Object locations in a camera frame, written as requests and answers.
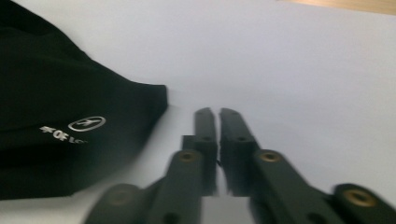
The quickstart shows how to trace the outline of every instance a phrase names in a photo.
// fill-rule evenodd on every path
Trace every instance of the black plastic part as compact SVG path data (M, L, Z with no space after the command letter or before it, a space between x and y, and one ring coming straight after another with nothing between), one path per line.
M216 137L215 117L209 108L195 112L194 149L204 156L203 196L217 192L216 162L218 141Z
M257 183L253 200L265 204L276 224L345 223L286 159L273 150L254 153Z
M396 212L370 190L358 185L338 185L332 196L334 210L347 223L390 224L396 223Z
M228 190L233 196L249 196L252 155L259 149L258 143L238 112L222 108L220 118L220 159Z
M119 184L105 192L85 224L143 224L162 180L147 189Z
M156 196L147 224L199 224L203 158L186 149L173 157Z

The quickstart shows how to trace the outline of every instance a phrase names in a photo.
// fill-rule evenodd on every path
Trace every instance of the black cloth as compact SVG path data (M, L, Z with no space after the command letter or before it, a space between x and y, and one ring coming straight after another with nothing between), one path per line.
M0 200L71 195L135 158L167 107L0 0Z

